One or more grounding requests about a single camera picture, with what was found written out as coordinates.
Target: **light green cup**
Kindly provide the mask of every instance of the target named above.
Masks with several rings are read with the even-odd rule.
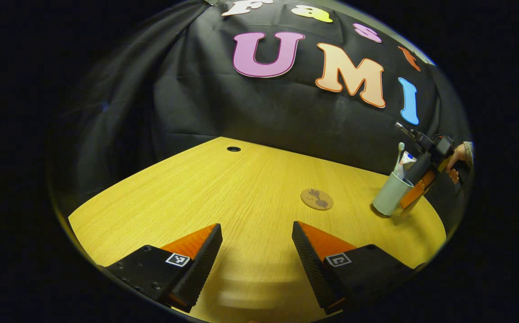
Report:
[[[387,182],[373,199],[373,206],[383,215],[391,215],[401,199],[411,191],[413,185],[409,180],[400,179],[391,172]]]

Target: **toothbrush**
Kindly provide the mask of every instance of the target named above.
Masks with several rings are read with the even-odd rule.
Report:
[[[397,163],[395,164],[395,168],[393,168],[393,171],[395,172],[397,170],[397,165],[399,165],[399,161],[400,161],[400,158],[401,158],[401,152],[403,151],[403,149],[405,149],[405,144],[404,143],[399,143],[399,153],[397,153]]]

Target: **human hand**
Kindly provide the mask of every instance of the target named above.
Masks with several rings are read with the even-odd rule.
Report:
[[[457,170],[451,169],[455,162],[457,162],[457,160],[467,160],[467,151],[465,150],[465,144],[458,145],[457,148],[455,148],[455,151],[453,152],[451,159],[445,167],[445,171],[447,172],[447,174],[449,174],[449,177],[453,181],[453,184],[457,184],[457,182],[459,182],[459,173],[457,172]]]

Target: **round cork coaster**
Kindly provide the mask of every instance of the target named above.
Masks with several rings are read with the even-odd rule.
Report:
[[[333,206],[333,200],[327,193],[314,188],[301,192],[301,200],[312,209],[321,211],[329,210]]]

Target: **wooden table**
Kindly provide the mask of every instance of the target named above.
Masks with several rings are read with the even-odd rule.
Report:
[[[235,153],[227,147],[240,147]],[[137,248],[163,246],[213,223],[223,243],[190,315],[211,322],[311,322],[325,317],[292,241],[295,220],[352,245],[376,244],[411,268],[443,245],[443,224],[425,200],[405,218],[371,207],[387,176],[219,137],[101,192],[69,217],[89,256],[109,266]],[[319,211],[307,188],[331,196]]]

